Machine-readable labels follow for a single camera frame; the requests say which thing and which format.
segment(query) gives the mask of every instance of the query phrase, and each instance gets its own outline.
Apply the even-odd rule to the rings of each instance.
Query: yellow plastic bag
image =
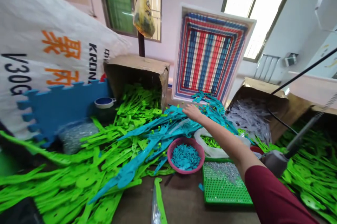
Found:
[[[152,37],[156,28],[152,17],[151,5],[148,0],[137,0],[133,15],[133,25],[145,37]]]

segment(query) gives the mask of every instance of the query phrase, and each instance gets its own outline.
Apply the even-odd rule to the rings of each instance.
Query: person's arm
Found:
[[[229,132],[226,128],[212,121],[206,115],[202,114],[195,105],[187,105],[183,112],[193,121],[201,124],[213,136],[220,147],[229,155],[239,170],[240,176],[245,181],[245,173],[249,167],[263,163],[255,154],[243,144],[243,142]]]
[[[262,224],[318,224],[297,198],[236,136],[203,115],[194,105],[188,105],[183,112],[204,126],[233,160]]]

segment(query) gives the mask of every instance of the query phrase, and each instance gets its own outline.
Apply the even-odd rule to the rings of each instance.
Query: person's hand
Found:
[[[188,104],[185,108],[183,108],[183,113],[187,115],[191,120],[200,123],[202,118],[205,116],[203,115],[199,108],[195,105]]]

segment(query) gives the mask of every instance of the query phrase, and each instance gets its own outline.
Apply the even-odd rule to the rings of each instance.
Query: red sleeve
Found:
[[[319,224],[266,167],[250,167],[245,183],[261,224]]]

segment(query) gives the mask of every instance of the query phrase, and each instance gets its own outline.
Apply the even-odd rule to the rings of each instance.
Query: green grid tray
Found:
[[[219,176],[207,162],[232,162],[229,159],[207,159],[203,165],[204,197],[207,204],[252,206],[247,188],[239,177],[234,185],[224,176]]]

